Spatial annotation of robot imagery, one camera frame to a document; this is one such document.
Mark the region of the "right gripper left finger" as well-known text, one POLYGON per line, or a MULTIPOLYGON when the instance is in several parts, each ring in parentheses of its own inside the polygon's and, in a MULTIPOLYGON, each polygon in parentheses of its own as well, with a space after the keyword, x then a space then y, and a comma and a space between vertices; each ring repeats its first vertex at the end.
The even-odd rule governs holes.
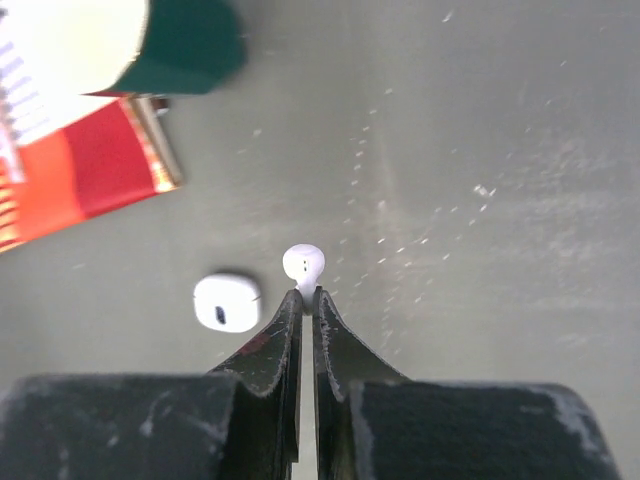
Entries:
POLYGON ((1 398, 5 479, 287 479, 303 302, 204 374, 38 375, 1 398))

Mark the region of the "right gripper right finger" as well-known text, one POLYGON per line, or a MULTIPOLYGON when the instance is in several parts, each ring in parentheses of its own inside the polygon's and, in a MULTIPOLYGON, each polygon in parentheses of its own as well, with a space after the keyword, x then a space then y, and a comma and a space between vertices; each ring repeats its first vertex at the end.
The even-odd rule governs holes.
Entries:
POLYGON ((322 479, 616 479, 595 415, 550 383, 418 381, 313 298, 317 470, 322 479))

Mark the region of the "white earbud charging case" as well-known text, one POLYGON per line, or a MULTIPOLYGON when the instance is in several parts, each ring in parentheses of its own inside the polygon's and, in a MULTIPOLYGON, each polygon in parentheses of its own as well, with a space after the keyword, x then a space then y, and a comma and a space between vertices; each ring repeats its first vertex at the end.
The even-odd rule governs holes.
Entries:
POLYGON ((197 282, 193 304, 196 319, 204 327, 224 333, 244 333, 259 323, 261 290, 247 276, 216 273, 197 282))

